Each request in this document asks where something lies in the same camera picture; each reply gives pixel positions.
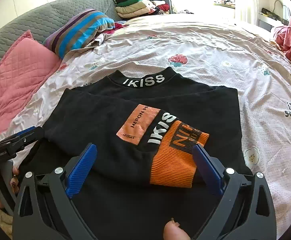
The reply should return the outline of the right hand thumb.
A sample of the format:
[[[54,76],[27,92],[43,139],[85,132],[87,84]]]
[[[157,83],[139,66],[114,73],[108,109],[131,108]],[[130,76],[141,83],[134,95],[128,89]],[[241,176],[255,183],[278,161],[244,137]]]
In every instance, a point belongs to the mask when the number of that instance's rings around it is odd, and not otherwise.
[[[188,234],[180,228],[180,224],[173,218],[164,226],[164,240],[190,240]]]

